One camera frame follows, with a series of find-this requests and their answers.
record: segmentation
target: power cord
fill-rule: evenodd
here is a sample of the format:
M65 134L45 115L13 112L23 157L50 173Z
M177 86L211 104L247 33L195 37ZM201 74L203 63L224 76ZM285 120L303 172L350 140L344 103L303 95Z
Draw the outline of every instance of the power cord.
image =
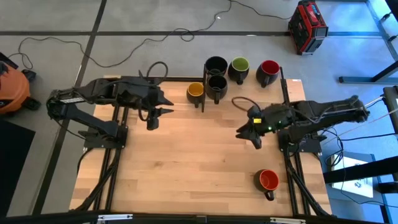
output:
M340 139L341 141L354 141L358 139L367 139L367 138L378 138L378 137L384 137L384 136L390 136L390 135L395 135L396 133L389 133L389 134L379 134L376 136L364 136L364 137L358 137L358 138L352 138L352 139Z
M56 121L56 120L54 120L54 121L55 121L61 128L63 128L64 130L66 130L69 134L74 135L74 136L76 136L76 137L78 137L78 138L80 138L80 139L82 139L82 140L86 140L85 138L81 137L80 135L71 132L69 129L67 129L66 127L64 127L64 126L63 126L62 124L60 124L58 121Z
M89 55L87 55L87 54L85 53L85 51L83 50L83 46L82 46L81 43L76 42L76 41L61 40L61 39L56 38L56 37L46 37L46 38L43 38L43 39L36 39L36 38L33 38L33 37L26 37L25 39L23 39L23 40L19 43L19 46L18 46L18 53L11 54L11 55L9 55L8 57L12 57L12 56L15 56L15 55L21 55L21 57L22 57L22 63L24 64L25 68L27 68L27 69L33 69L33 63L32 63L32 61L30 60L29 56L28 56L27 54L21 52L22 44L23 44L25 41L29 40L29 39L30 39L30 40L36 40L36 41L44 41L44 40L48 40L48 39L54 39L54 40L61 41L61 42L66 43L66 44L77 44L77 45L79 45L80 51L82 52L82 54L83 54L84 56L86 56L87 58L89 58L89 59L90 59L92 62L94 62L97 66L99 66L99 67L101 67L101 68L112 68L112 67L116 67L116 66L118 66L118 65L121 65L121 64L124 63L125 61L129 60L129 59L131 58L131 56L133 55L133 53L134 53L139 47L143 46L144 43L145 43L147 40L150 40L150 41L153 41L153 42L163 42L166 38L168 38L168 37L169 37L170 35L172 35L174 32L177 32L177 31L184 31L184 32L182 32L182 34L180 35L180 38L181 38L183 41L185 41L185 42L190 42L190 41L192 41L192 40L195 38L194 32L206 31L206 30L210 29L210 27L212 27L212 26L214 25L214 23L216 22L217 17L218 17L219 14L224 13L224 12L229 12L229 11L231 10L231 8L232 8L232 2L235 2L235 3L237 3L237 4L240 4L241 6L244 6L244 7L247 7L247 8L252 9L252 10L253 10L256 14L258 14L259 16L274 17L274 18L278 18L278 19L290 19L290 18L291 18L291 17L289 17L289 18L282 18L282 17L279 17L279 16L272 16L272 15L267 15L267 14L261 14L261 13L259 13L258 11L256 11L253 7L247 6L247 5L245 5L245 4L243 4L243 3L239 2L239 1L235 1L235 0L227 0L227 1L229 1L229 7L228 7L228 9L227 9L227 10L224 10L224 11L217 12L217 13L214 15L213 21L211 22L211 24L210 24L208 27L202 28L202 29L197 29L197 30L188 30L188 29L186 29L186 28L176 28L176 29L174 29L172 32L170 32L169 34L167 34L166 36L164 36L164 37L163 37L162 39L160 39L160 40L154 40L154 39L151 39L151 38L146 38L146 39L144 39L139 45L137 45L137 47L134 47L134 48L131 50L130 54L129 54L125 59L121 60L121 61L118 62L118 63L112 64L112 65L102 65L102 64L98 63L95 59L93 59L92 57L90 57ZM190 38L190 39L184 39L184 36L185 36L185 35L190 35L191 38Z
M93 148L88 148L88 149L80 156L79 162L77 163L77 174L79 174L81 161L83 160L83 158L84 158L91 150L93 150Z
M387 206L387 207L391 207L391 208L398 208L398 206L386 205L385 203L377 202L377 201L374 201L374 200L368 200L368 201L365 201L365 202L357 202L357 201L355 201L353 198L351 198L350 196L344 194L344 193L343 193L343 187L344 187L344 182L345 182L345 180L346 180L346 170L345 170L345 168L346 168L346 167L345 167L345 165L344 165L344 159L343 159L344 178L343 178L343 183L341 183L341 188L340 188L340 193L341 193L342 195L344 195L345 197L348 197L349 199L351 199L353 202L357 203L358 205L362 205L362 204L364 204L364 203L370 203L370 202L372 202L372 203L377 203L377 204L379 204L379 205L383 205L383 206Z
M333 132L331 132L331 131L329 131L329 130L327 130L327 129L325 129L324 132L326 131L326 132L332 133L333 135L335 135L335 136L337 137L338 146L339 146L340 150L339 150L339 151L336 151L336 152L334 152L333 154L331 154L330 156L328 156L328 157L325 159L325 164L326 164L327 166L333 167L333 166L337 165L340 161L343 161L344 177L343 177L343 182L342 182L342 184L341 184L340 193L341 193L342 195L348 197L349 199L351 199L353 202L357 203L358 205L362 205L362 204L364 204L364 203L371 203L371 202L372 202L372 203L378 203L379 205L383 205L383 206L387 206L387 207L398 208L398 206L386 205L385 203L377 202L377 201L374 201L374 200L368 200L368 201L365 201L365 202L357 202L357 201L355 201L353 198L351 198L349 195L344 194L344 192L343 192L343 187L344 187L344 182L345 182L345 179L346 179L346 170L345 170L345 164L344 164L344 159L343 159L343 157L344 157L344 147L343 147L343 142L342 142L343 140L340 139L340 138L338 137L338 134L337 134L336 129L335 129L334 127L331 127L331 128L334 129L334 131L335 131L336 133L333 133ZM327 160L328 160L332 155L335 155L335 154L338 154L337 157L335 158L335 160L334 160L331 164L328 164L328 163L327 163Z
M382 98L382 99L380 99L380 100L377 100L377 101L376 101L376 102L374 102L372 105L370 105L370 106L366 107L366 109L368 109L368 108L370 108L370 107L374 106L376 103L378 103L378 102L380 102L380 101L382 101L382 100L383 100L383 98Z
M235 103L235 100L237 100L237 99L247 100L247 101L251 102L252 104L254 104L254 106L256 106L256 107L258 108L259 111L261 111L261 107L260 107L254 100L250 100L249 98L243 97L243 96L236 96L236 97L232 98L232 100L231 100L232 104L233 104L237 109L242 110L242 111L248 111L248 109L244 109L243 107L238 106L238 105Z

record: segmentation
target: black mat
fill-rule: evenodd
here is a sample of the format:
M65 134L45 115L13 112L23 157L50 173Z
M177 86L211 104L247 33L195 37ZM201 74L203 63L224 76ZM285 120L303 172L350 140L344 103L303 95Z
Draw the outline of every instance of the black mat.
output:
M0 217L7 215L35 132L0 118Z

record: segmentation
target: mug handle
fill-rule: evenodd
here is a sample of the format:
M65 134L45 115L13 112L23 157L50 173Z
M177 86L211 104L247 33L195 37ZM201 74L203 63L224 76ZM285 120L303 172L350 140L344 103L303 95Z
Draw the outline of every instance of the mug handle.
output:
M268 82L269 82L269 76L267 75L267 76L264 78L264 81L262 81L261 87L265 88L265 87L268 85Z
M218 104L219 102L220 102L220 93L219 92L216 92L216 97L214 98L214 103L215 104Z
M199 99L197 97L195 97L193 103L195 104L195 108L199 108Z
M267 192L264 192L264 195L266 196L266 198L268 199L268 201L273 201L274 198L274 191L273 190L269 190Z
M243 73L240 73L238 76L238 80L236 80L236 84L242 85L243 84Z

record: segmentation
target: orange vacuum cleaner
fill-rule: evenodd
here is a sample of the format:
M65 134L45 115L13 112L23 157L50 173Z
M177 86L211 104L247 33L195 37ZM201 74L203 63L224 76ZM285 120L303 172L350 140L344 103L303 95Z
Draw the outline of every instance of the orange vacuum cleaner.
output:
M18 65L0 52L0 115L12 115L21 108L37 110L40 102L30 97L29 82L36 73L17 70Z

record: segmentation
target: red mug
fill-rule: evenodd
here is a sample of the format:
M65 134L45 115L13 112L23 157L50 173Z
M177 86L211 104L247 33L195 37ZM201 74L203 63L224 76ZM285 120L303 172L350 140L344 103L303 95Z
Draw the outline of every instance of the red mug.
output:
M254 174L254 185L259 191L264 193L268 200L273 201L275 199L274 190L279 185L278 175L272 170L259 170Z
M257 69L256 79L261 84L261 87L265 88L277 80L279 71L280 67L278 63L273 60L266 60Z

